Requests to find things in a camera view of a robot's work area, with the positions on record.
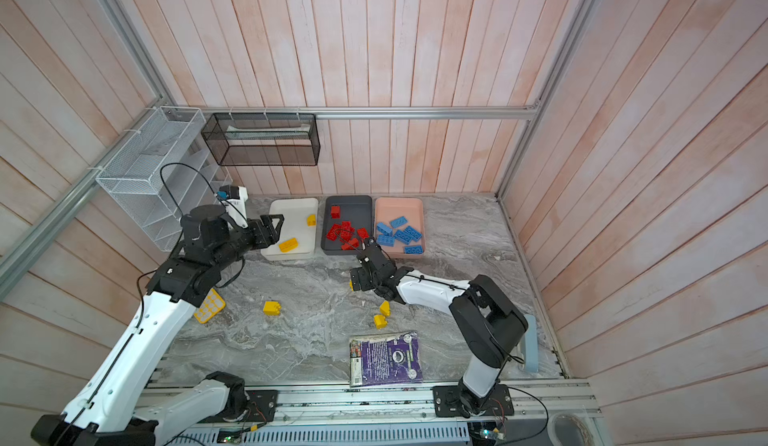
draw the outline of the white tray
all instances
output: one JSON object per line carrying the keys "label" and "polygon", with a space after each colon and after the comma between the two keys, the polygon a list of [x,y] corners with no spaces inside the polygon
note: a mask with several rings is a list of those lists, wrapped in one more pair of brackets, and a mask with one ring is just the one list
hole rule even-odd
{"label": "white tray", "polygon": [[[301,198],[298,200],[276,200],[270,206],[270,214],[282,214],[285,217],[280,240],[269,248],[262,249],[261,254],[270,261],[285,261],[288,259],[307,259],[315,254],[315,235],[317,225],[307,226],[306,218],[315,215],[317,223],[317,198]],[[280,244],[291,238],[299,242],[297,248],[282,252]]]}

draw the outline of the black tray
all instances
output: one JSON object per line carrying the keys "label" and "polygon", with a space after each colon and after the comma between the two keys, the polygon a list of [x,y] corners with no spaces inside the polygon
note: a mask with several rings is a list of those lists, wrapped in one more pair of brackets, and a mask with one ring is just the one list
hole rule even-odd
{"label": "black tray", "polygon": [[[338,220],[331,219],[331,206],[341,207],[341,217]],[[373,200],[370,196],[330,196],[326,200],[326,212],[322,216],[322,239],[320,248],[328,256],[354,255],[357,253],[354,249],[345,251],[341,249],[340,240],[329,241],[326,234],[333,227],[334,223],[341,221],[351,221],[355,230],[365,228],[370,237],[373,235]]]}

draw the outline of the marble tabletop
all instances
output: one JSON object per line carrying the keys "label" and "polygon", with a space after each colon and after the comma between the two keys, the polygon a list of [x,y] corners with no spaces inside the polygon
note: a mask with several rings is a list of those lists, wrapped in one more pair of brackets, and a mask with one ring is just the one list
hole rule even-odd
{"label": "marble tabletop", "polygon": [[[269,211],[275,198],[258,196],[247,204],[249,217]],[[418,259],[398,259],[425,274],[470,279],[493,278],[523,312],[534,312],[534,296],[515,251],[501,208],[491,195],[420,196],[424,202],[427,248]],[[317,215],[321,230],[324,198]],[[247,384],[347,382],[350,336],[379,332],[373,317],[382,300],[373,292],[350,289],[354,256],[326,256],[320,234],[309,259],[270,262],[260,252],[246,254],[240,277],[219,290],[225,309],[207,324],[194,318],[169,346],[153,382],[197,384],[221,370]],[[262,312],[264,301],[282,305],[277,317]],[[469,349],[453,317],[422,306],[392,302],[382,332],[416,330],[424,379],[456,380]],[[508,364],[502,378],[558,378],[552,342],[538,326],[539,372]]]}

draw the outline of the purple book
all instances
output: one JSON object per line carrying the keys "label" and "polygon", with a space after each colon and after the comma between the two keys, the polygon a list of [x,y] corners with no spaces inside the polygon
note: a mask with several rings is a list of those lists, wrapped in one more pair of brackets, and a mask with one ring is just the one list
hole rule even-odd
{"label": "purple book", "polygon": [[350,386],[418,383],[422,380],[416,331],[350,339]]}

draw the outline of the wood panel wall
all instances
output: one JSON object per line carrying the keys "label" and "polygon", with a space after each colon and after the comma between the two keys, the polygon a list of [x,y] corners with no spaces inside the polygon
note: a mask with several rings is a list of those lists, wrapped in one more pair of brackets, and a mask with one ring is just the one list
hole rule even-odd
{"label": "wood panel wall", "polygon": [[602,0],[504,198],[617,444],[768,443],[767,18]]}
{"label": "wood panel wall", "polygon": [[[521,106],[579,0],[122,0],[178,104]],[[496,191],[516,120],[320,122],[317,167],[252,194]]]}
{"label": "wood panel wall", "polygon": [[[0,254],[155,99],[97,0],[0,0]],[[0,429],[32,444],[96,371],[160,251],[104,192],[0,304]]]}

